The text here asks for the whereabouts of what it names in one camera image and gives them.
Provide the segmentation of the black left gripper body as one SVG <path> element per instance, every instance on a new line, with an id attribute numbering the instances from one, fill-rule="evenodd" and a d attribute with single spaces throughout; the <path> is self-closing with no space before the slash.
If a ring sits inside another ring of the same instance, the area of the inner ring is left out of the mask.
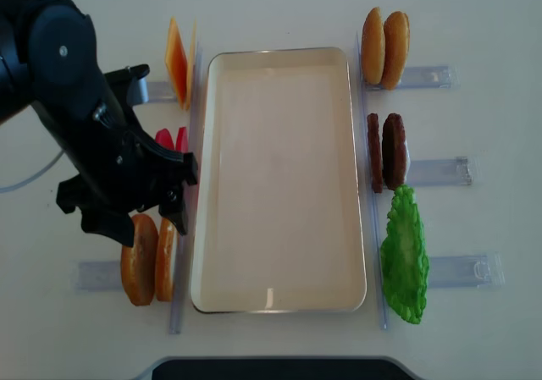
<path id="1" fill-rule="evenodd" d="M 125 228 L 130 212 L 158 208 L 168 191 L 184 196 L 186 182 L 168 183 L 151 170 L 149 140 L 133 113 L 92 113 L 67 124 L 58 142 L 78 173 L 59 184 L 58 206 L 80 209 L 85 228 Z"/>

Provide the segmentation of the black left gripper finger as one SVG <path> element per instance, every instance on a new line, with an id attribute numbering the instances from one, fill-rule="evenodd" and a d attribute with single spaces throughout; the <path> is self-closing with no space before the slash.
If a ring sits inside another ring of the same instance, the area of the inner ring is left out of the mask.
<path id="1" fill-rule="evenodd" d="M 192 152 L 181 153 L 160 146 L 155 140 L 146 143 L 146 157 L 151 170 L 168 183 L 186 182 L 195 185 L 198 182 L 198 170 L 195 155 Z"/>
<path id="2" fill-rule="evenodd" d="M 187 235 L 188 216 L 182 191 L 168 191 L 159 204 L 158 211 L 174 225 L 179 234 Z"/>

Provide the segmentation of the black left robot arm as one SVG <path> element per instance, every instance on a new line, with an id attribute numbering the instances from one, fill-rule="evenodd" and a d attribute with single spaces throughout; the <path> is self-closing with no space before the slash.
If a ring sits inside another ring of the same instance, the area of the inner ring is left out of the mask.
<path id="1" fill-rule="evenodd" d="M 33 107 L 77 174 L 58 187 L 63 212 L 122 245 L 133 211 L 156 207 L 185 234 L 183 191 L 197 182 L 191 153 L 160 146 L 133 107 L 147 65 L 103 73 L 91 17 L 71 0 L 1 0 L 1 118 Z"/>

